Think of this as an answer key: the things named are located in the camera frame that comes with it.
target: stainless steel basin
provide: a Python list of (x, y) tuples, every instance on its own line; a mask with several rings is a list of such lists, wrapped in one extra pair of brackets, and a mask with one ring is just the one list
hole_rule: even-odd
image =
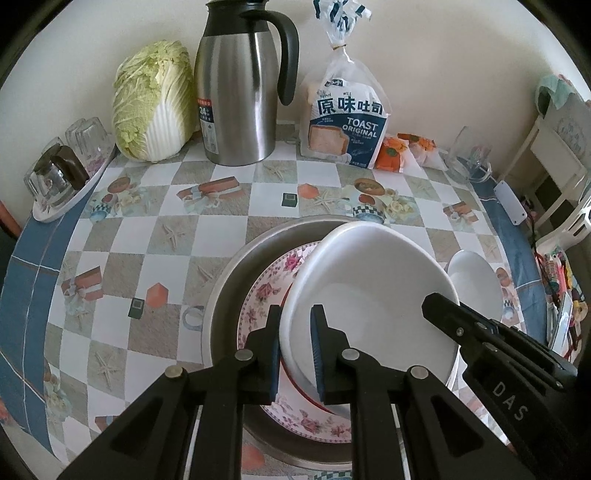
[[(230, 260), (216, 282), (203, 319), (202, 352), (207, 367), (236, 351), (242, 304), (258, 276), (289, 250), (322, 240), (355, 219), (338, 215), (309, 216), (283, 223), (255, 238)], [(281, 427), (261, 407), (246, 406), (244, 426), (258, 446), (290, 465), (318, 470), (351, 468), (351, 445), (306, 439)]]

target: floral plate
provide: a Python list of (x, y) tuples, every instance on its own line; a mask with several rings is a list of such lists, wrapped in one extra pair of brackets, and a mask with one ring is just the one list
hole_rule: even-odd
[[(293, 279), (318, 242), (302, 245), (275, 260), (257, 278), (242, 305), (238, 322), (238, 348), (243, 348), (248, 334), (263, 328), (269, 306), (283, 304)], [(279, 368), (277, 397), (262, 409), (277, 423), (300, 436), (325, 443), (350, 443), (351, 422), (313, 404), (290, 380), (283, 362)]]

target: white bowl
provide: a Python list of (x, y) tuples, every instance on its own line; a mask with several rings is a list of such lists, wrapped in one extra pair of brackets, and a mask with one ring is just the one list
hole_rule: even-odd
[(460, 301), (488, 319), (501, 321), (503, 292), (496, 272), (480, 255), (456, 253), (446, 266)]
[[(320, 303), (329, 326), (344, 331), (352, 347), (386, 367), (424, 365), (448, 382), (457, 344), (421, 310), (434, 292), (459, 304), (445, 271), (413, 241), (377, 223), (336, 228), (300, 268), (283, 307), (279, 338), (289, 374), (320, 402), (310, 339), (310, 309)], [(350, 416), (349, 405), (328, 408)]]

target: plastic wrapped snack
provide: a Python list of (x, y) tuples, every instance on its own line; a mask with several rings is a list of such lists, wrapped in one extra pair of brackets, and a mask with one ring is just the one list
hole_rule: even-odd
[(408, 148), (408, 141), (401, 138), (384, 136), (384, 141), (379, 149), (378, 158), (375, 160), (376, 170), (396, 171), (402, 173), (404, 166), (412, 161), (412, 152)]
[(398, 134), (398, 138), (408, 140), (408, 147), (420, 166), (447, 170), (439, 154), (439, 149), (433, 140), (413, 134)]
[(371, 12), (355, 0), (314, 0), (330, 39), (328, 64), (312, 70), (302, 84), (301, 153), (372, 168), (391, 113), (381, 85), (359, 60), (345, 52), (345, 40)]

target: bread slice image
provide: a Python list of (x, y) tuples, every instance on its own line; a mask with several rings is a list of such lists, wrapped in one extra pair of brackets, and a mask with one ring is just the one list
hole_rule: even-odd
[(310, 150), (331, 155), (343, 155), (347, 152), (349, 137), (339, 127), (310, 125), (308, 145)]

